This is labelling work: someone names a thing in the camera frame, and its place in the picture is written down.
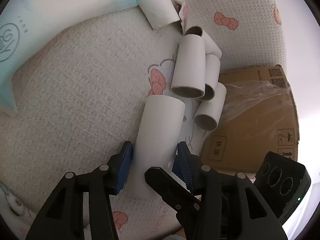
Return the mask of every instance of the brown cardboard box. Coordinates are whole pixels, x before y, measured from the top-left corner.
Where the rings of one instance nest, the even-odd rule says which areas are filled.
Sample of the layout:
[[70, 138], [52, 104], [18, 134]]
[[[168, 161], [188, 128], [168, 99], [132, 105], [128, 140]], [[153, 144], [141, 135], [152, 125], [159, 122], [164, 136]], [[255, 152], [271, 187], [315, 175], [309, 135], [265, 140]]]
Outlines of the brown cardboard box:
[[219, 82], [227, 88], [225, 106], [202, 162], [228, 174], [255, 174], [269, 151], [297, 161], [298, 118], [282, 67], [233, 70]]

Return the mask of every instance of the logo on package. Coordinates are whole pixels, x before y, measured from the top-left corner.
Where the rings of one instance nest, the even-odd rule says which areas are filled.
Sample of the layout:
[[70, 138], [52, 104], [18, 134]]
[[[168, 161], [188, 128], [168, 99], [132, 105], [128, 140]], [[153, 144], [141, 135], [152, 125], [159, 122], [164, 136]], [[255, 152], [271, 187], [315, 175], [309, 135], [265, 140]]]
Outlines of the logo on package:
[[0, 28], [0, 62], [12, 56], [20, 41], [20, 31], [13, 23], [7, 23]]

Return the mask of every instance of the quilted fabric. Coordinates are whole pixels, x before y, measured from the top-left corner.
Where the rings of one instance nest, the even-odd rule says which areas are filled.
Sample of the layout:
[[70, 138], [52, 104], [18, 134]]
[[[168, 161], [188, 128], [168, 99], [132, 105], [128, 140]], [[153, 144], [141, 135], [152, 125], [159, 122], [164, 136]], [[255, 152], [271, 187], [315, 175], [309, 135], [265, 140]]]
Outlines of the quilted fabric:
[[[187, 1], [188, 26], [200, 25], [219, 45], [222, 71], [285, 68], [274, 0]], [[55, 37], [13, 78], [18, 115], [0, 115], [0, 180], [37, 212], [66, 172], [90, 172], [125, 140], [134, 142], [147, 96], [172, 96], [180, 38], [179, 24], [153, 31], [137, 7]], [[180, 138], [196, 152], [202, 141], [192, 120], [197, 102], [184, 100]], [[121, 240], [165, 236], [179, 228], [175, 211], [162, 200], [145, 201], [123, 191], [111, 203]]]

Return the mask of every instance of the cardboard tube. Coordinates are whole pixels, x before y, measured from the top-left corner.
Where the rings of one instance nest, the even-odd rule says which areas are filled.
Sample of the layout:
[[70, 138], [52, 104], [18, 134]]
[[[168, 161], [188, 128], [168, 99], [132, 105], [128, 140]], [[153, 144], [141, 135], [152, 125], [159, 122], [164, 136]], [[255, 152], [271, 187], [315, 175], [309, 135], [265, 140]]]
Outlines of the cardboard tube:
[[218, 45], [213, 41], [213, 39], [205, 32], [205, 30], [199, 26], [193, 26], [186, 31], [186, 35], [188, 34], [196, 34], [204, 39], [205, 44], [205, 53], [213, 54], [218, 59], [221, 59], [222, 52]]
[[179, 44], [171, 91], [185, 98], [199, 98], [205, 91], [205, 49], [202, 37], [183, 36]]
[[213, 54], [205, 55], [205, 94], [198, 98], [200, 101], [209, 101], [214, 98], [219, 72], [220, 60]]
[[179, 99], [149, 96], [144, 107], [127, 189], [143, 198], [158, 198], [158, 194], [145, 182], [144, 173], [152, 166], [171, 173], [185, 104]]
[[226, 87], [218, 82], [215, 93], [214, 98], [210, 101], [201, 102], [194, 117], [196, 125], [206, 131], [213, 131], [218, 127], [226, 98]]
[[137, 0], [153, 29], [180, 20], [171, 0]]

